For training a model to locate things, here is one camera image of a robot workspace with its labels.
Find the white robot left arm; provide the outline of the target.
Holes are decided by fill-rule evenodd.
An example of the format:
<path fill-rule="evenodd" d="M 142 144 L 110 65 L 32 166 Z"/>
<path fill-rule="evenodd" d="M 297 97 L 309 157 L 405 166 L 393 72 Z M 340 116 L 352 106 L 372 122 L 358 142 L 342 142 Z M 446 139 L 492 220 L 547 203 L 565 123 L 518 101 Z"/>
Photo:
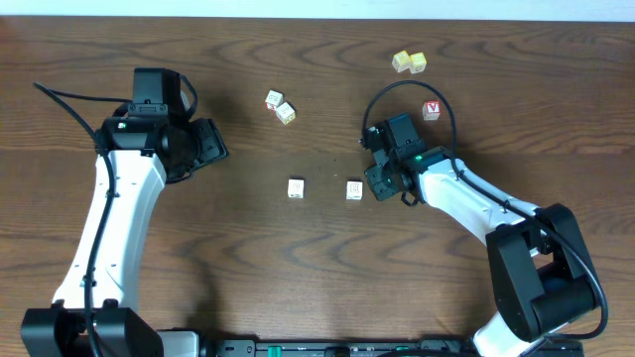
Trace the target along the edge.
<path fill-rule="evenodd" d="M 49 308 L 26 311 L 32 356 L 201 356 L 192 330 L 157 331 L 137 313 L 139 270 L 154 206 L 178 183 L 228 155 L 210 119 L 117 114 L 90 134 L 94 194 L 78 244 Z"/>

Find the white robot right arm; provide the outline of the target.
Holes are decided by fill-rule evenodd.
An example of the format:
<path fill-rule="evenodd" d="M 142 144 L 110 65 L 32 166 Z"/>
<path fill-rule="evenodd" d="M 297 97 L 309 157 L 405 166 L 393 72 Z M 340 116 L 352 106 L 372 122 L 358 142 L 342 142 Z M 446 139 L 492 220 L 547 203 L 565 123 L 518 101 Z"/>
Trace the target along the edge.
<path fill-rule="evenodd" d="M 480 356 L 526 356 L 550 342 L 581 340 L 560 328 L 607 300 L 573 213 L 541 208 L 475 175 L 454 151 L 430 149 L 405 118 L 362 131 L 379 200 L 411 194 L 462 225 L 487 249 L 497 311 L 471 338 Z"/>

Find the blue letter X block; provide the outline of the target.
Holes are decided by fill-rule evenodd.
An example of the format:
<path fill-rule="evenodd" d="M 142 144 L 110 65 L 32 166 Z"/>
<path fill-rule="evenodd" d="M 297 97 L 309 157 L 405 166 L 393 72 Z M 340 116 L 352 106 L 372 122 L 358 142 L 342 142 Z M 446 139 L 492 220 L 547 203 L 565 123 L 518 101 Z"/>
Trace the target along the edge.
<path fill-rule="evenodd" d="M 346 183 L 346 199 L 361 200 L 363 197 L 363 183 L 361 181 L 350 180 Z"/>

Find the green edged wooden block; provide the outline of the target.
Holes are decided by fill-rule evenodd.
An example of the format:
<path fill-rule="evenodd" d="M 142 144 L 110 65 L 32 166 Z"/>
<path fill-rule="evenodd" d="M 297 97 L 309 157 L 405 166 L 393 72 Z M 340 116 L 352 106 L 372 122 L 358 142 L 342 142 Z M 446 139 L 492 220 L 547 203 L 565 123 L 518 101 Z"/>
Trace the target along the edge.
<path fill-rule="evenodd" d="M 290 178 L 287 194 L 288 198 L 303 198 L 305 196 L 305 181 L 301 178 Z"/>

